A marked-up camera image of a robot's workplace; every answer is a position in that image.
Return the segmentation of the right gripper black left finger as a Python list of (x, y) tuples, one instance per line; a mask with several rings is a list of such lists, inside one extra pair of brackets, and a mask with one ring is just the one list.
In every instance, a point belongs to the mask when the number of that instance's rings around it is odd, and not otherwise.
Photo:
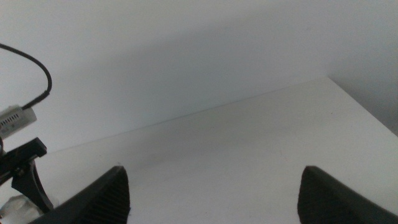
[(127, 172), (123, 166), (114, 166), (31, 224), (126, 224), (130, 209)]

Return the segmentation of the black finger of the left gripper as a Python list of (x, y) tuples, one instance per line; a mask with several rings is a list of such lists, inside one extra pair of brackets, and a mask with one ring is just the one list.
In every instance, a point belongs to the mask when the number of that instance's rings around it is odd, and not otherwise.
[(17, 170), (11, 187), (26, 196), (43, 213), (53, 210), (53, 204), (41, 184), (35, 161), (30, 161)]

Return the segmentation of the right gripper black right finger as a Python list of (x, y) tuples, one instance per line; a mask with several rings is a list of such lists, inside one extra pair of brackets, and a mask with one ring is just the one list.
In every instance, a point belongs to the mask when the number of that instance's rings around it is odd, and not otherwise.
[(397, 215), (317, 166), (306, 166), (303, 170), (297, 213), (301, 223), (397, 224)]

